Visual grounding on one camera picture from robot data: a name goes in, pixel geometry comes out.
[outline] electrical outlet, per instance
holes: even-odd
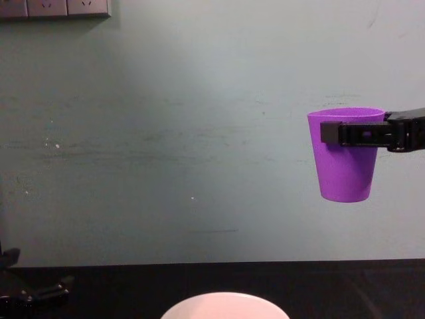
[[[111,3],[109,0],[68,0],[68,14],[111,16]]]
[[[0,19],[27,17],[27,0],[0,0]]]
[[[29,17],[65,17],[66,0],[27,0]]]

